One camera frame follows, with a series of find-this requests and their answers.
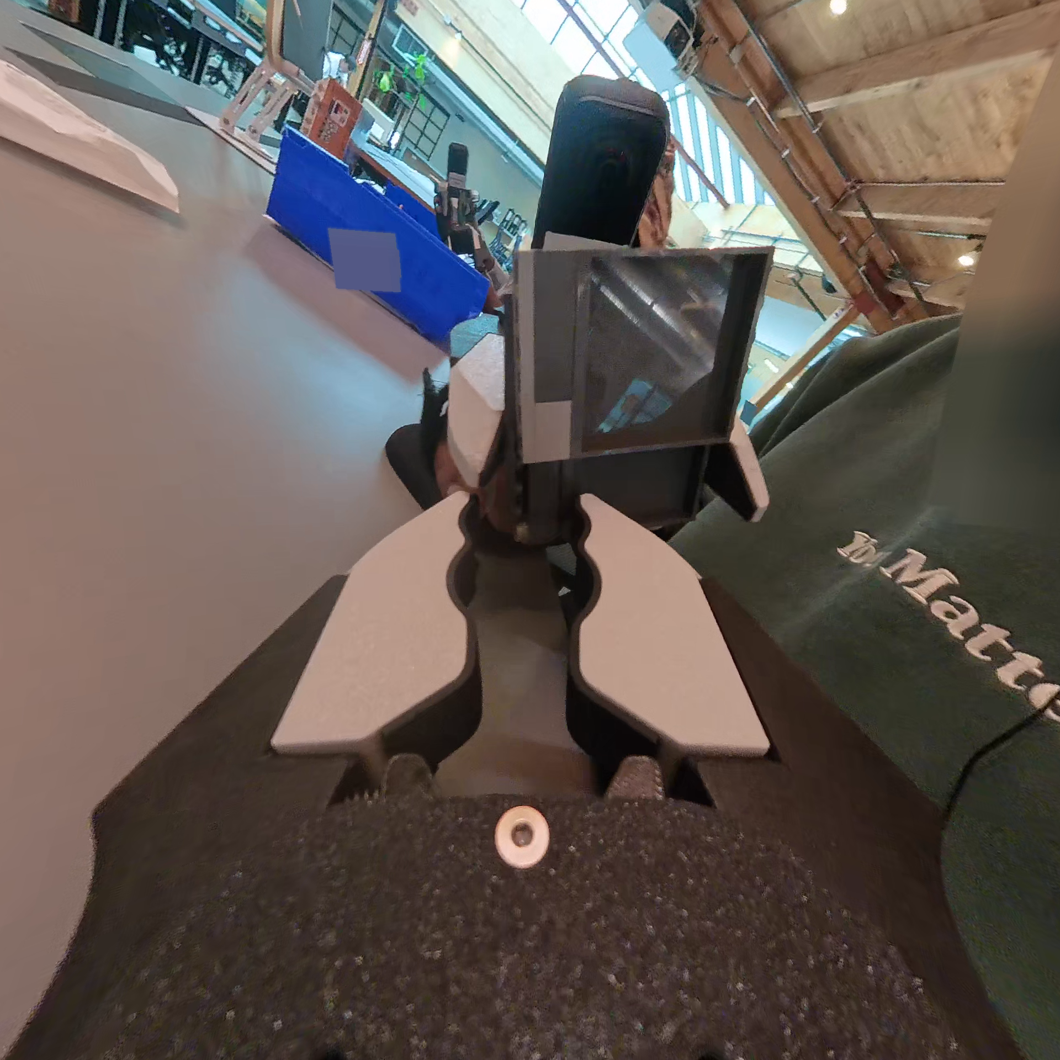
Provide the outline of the black handheld device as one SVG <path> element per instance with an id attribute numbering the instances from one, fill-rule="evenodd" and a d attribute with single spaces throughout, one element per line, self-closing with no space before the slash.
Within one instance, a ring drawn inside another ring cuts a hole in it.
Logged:
<path id="1" fill-rule="evenodd" d="M 494 267 L 476 220 L 476 193 L 469 189 L 469 148 L 459 142 L 448 145 L 445 178 L 437 184 L 434 216 L 439 237 L 452 253 L 469 258 L 477 272 L 487 277 Z"/>

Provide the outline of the blue plastic bin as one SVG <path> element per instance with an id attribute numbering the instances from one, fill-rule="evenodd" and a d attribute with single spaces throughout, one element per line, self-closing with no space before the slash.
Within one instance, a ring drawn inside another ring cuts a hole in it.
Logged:
<path id="1" fill-rule="evenodd" d="M 372 295 L 427 339 L 484 311 L 485 276 L 442 242 L 431 210 L 355 179 L 296 130 L 283 134 L 266 215 L 332 267 L 338 289 Z"/>

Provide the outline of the person's green sweatshirt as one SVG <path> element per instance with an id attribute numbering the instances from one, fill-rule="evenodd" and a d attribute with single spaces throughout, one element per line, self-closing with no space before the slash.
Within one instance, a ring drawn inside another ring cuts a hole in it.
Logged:
<path id="1" fill-rule="evenodd" d="M 961 315 L 852 338 L 750 428 L 771 504 L 672 545 L 948 822 L 948 902 L 1026 1058 L 1059 1054 L 1058 532 L 930 501 Z"/>

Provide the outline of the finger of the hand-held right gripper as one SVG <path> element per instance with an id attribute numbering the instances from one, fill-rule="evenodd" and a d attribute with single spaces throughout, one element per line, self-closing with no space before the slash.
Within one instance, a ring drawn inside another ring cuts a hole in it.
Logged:
<path id="1" fill-rule="evenodd" d="M 478 491 L 492 484 L 505 411 L 505 340 L 485 335 L 450 367 L 447 446 L 463 484 Z"/>
<path id="2" fill-rule="evenodd" d="M 743 522 L 762 519 L 770 494 L 748 432 L 707 447 L 704 484 L 711 498 L 724 501 Z"/>

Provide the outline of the monitor with pale stand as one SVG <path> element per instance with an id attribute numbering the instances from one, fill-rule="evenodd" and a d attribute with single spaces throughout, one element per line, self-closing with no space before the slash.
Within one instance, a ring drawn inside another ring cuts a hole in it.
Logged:
<path id="1" fill-rule="evenodd" d="M 216 131 L 264 158 L 261 138 L 296 96 L 312 98 L 325 76 L 332 1 L 267 1 L 264 54 L 220 113 Z"/>

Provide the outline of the white paper bag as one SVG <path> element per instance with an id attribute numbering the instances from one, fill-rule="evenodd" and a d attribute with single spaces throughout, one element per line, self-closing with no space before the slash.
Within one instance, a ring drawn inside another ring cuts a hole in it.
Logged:
<path id="1" fill-rule="evenodd" d="M 1 138 L 180 213 L 166 166 L 7 60 L 1 61 Z"/>

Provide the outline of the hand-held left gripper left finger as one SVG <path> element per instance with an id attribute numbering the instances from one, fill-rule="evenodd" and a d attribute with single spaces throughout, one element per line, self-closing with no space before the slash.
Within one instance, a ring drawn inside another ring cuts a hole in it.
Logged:
<path id="1" fill-rule="evenodd" d="M 437 768 L 483 714 L 469 619 L 478 506 L 455 493 L 405 523 L 350 569 L 271 738 L 289 756 L 401 754 Z"/>

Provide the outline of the row of black office chairs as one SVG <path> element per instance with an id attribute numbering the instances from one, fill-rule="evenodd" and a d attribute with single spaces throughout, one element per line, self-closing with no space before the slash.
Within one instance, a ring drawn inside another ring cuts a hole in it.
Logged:
<path id="1" fill-rule="evenodd" d="M 192 2 L 113 1 L 100 10 L 100 39 L 152 67 L 232 99 L 261 53 Z"/>

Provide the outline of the white ceiling projector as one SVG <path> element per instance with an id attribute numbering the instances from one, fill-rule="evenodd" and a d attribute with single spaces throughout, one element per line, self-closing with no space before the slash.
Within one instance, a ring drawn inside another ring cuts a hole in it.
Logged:
<path id="1" fill-rule="evenodd" d="M 653 85 L 670 90 L 695 74 L 703 36 L 696 1 L 654 1 L 637 17 L 622 46 Z"/>

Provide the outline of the orange cardboard box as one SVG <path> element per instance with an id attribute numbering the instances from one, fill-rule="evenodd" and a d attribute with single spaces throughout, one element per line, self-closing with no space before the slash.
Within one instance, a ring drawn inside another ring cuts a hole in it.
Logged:
<path id="1" fill-rule="evenodd" d="M 363 116 L 363 104 L 334 77 L 320 80 L 312 93 L 301 131 L 332 156 L 341 159 Z"/>

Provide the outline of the grey toy brick wall assembly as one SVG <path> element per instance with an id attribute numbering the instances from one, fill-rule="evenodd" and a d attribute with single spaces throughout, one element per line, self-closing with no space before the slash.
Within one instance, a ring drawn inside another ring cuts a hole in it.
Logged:
<path id="1" fill-rule="evenodd" d="M 593 494 L 651 531 L 691 522 L 707 447 L 740 420 L 770 247 L 643 250 L 548 235 L 505 325 L 501 453 L 516 537 L 576 534 Z"/>

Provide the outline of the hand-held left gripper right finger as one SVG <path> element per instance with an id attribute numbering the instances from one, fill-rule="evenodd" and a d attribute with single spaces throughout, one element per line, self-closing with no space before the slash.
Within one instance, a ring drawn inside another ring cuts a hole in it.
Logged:
<path id="1" fill-rule="evenodd" d="M 576 500 L 567 728 L 598 771 L 634 756 L 763 760 L 771 740 L 701 578 L 593 494 Z"/>

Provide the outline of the green potted plant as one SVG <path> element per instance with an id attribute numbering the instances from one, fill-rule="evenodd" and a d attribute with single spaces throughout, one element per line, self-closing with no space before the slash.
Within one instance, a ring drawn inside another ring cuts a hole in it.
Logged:
<path id="1" fill-rule="evenodd" d="M 399 56 L 392 61 L 386 55 L 375 63 L 368 99 L 386 114 L 412 110 L 423 93 L 427 76 L 427 54 Z"/>

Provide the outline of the grey desk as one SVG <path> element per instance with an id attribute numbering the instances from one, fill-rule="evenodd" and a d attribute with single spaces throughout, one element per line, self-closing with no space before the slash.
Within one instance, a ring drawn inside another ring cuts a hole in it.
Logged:
<path id="1" fill-rule="evenodd" d="M 98 803 L 331 576 L 417 513 L 383 448 L 443 354 L 264 218 L 201 125 L 63 88 L 149 152 L 175 215 L 2 144 L 2 1053 L 80 921 Z"/>

